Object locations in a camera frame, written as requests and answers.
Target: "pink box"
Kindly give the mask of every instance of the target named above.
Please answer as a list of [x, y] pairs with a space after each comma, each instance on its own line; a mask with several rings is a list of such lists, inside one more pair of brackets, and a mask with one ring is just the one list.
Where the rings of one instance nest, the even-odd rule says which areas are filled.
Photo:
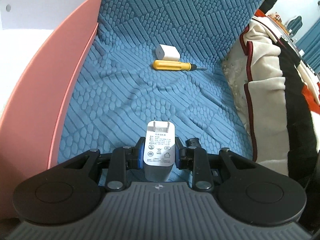
[[[0, 60], [0, 90], [8, 95], [0, 118], [0, 219], [16, 216], [11, 198], [20, 182], [57, 163], [71, 94], [96, 36], [100, 3], [0, 0], [0, 49], [10, 48], [4, 63]], [[17, 45], [10, 47], [8, 37], [14, 35]]]

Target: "white wall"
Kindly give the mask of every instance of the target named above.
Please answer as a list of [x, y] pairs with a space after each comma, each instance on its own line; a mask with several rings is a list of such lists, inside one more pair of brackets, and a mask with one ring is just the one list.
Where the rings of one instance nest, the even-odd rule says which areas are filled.
[[319, 0], [278, 0], [267, 14], [277, 12], [281, 16], [283, 24], [293, 17], [300, 15], [303, 25], [294, 36], [294, 39], [299, 40], [320, 18], [318, 1]]

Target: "gray ribbed surface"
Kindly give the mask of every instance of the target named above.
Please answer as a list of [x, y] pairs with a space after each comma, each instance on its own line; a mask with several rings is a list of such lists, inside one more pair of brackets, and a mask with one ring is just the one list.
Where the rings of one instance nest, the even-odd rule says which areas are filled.
[[297, 224], [258, 228], [228, 216], [212, 195], [191, 190], [185, 182], [133, 182], [109, 193], [86, 218], [60, 227], [23, 222], [8, 240], [307, 240]]

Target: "folded clothing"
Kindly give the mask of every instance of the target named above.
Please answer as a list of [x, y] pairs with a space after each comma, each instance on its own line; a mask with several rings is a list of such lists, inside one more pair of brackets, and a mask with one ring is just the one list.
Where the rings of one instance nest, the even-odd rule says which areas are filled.
[[320, 150], [314, 72], [267, 17], [256, 16], [233, 45], [223, 70], [250, 135], [253, 160], [296, 181], [309, 176]]

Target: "dark red trim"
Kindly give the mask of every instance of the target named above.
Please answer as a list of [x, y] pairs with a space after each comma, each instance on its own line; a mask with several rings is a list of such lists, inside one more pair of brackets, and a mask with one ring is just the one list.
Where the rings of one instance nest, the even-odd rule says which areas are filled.
[[250, 96], [247, 83], [244, 84], [244, 93], [247, 99], [248, 113], [249, 113], [249, 126], [250, 126], [250, 135], [251, 135], [252, 151], [253, 151], [252, 160], [255, 162], [257, 161], [257, 157], [258, 157], [258, 154], [257, 154], [258, 149], [257, 149], [257, 140], [256, 140], [256, 136], [254, 134], [254, 129], [253, 129], [253, 107], [252, 107], [251, 96]]
[[243, 33], [240, 34], [239, 41], [243, 50], [243, 53], [247, 56], [247, 46], [244, 43], [243, 36], [249, 31], [249, 25], [244, 29]]
[[284, 44], [282, 43], [282, 41], [279, 40], [279, 38], [274, 34], [274, 32], [273, 32], [272, 30], [270, 30], [270, 28], [269, 28], [267, 25], [265, 25], [264, 23], [262, 23], [262, 22], [260, 22], [260, 21], [258, 21], [258, 20], [256, 20], [256, 19], [252, 19], [252, 20], [254, 20], [254, 21], [262, 24], [263, 26], [265, 26], [265, 27], [272, 33], [272, 35], [277, 39], [277, 41], [278, 41], [282, 46], [284, 46]]
[[252, 41], [247, 42], [247, 53], [248, 53], [248, 58], [247, 58], [247, 78], [248, 82], [252, 81], [252, 74], [251, 74], [251, 63], [252, 63], [252, 56], [253, 56], [253, 43]]

